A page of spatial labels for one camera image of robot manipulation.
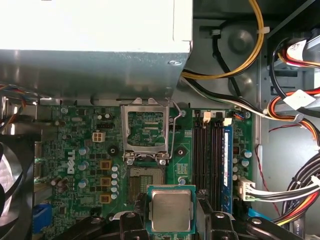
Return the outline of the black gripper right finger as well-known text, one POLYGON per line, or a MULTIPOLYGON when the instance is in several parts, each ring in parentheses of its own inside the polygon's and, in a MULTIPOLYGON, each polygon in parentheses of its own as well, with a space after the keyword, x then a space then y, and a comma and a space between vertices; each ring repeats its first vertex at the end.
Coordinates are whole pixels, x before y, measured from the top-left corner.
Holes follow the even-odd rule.
POLYGON ((296 240, 294 233, 263 217, 250 217, 245 221, 221 211, 214 211, 206 196, 196 194, 196 229, 201 240, 296 240))

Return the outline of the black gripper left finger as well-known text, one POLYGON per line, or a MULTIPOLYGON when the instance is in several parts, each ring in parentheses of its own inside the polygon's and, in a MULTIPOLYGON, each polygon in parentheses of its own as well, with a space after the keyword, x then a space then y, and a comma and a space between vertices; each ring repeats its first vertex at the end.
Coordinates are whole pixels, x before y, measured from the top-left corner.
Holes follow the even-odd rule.
POLYGON ((100 217, 89 216, 65 232, 60 240, 148 240, 150 238, 144 220, 147 215, 147 194, 140 193, 133 211, 121 213, 118 219, 112 221, 100 217))

